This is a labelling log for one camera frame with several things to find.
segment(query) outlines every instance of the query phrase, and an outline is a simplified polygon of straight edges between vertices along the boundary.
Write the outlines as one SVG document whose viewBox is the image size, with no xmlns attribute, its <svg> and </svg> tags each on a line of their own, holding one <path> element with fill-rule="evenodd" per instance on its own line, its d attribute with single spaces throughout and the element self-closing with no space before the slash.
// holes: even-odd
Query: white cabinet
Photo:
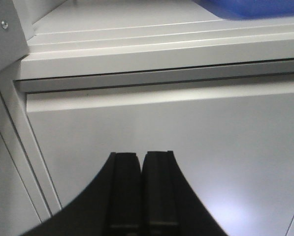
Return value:
<svg viewBox="0 0 294 236">
<path fill-rule="evenodd" d="M 16 236 L 40 222 L 0 134 L 0 236 Z"/>
<path fill-rule="evenodd" d="M 28 94 L 63 205 L 111 151 L 173 150 L 229 236 L 284 236 L 294 214 L 294 75 Z"/>
</svg>

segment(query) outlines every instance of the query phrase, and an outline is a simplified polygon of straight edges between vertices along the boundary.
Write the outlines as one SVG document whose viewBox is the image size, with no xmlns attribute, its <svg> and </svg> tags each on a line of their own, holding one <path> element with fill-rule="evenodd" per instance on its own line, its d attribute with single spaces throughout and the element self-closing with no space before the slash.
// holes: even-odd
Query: blue bin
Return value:
<svg viewBox="0 0 294 236">
<path fill-rule="evenodd" d="M 243 17 L 294 14 L 294 0 L 209 0 Z"/>
</svg>

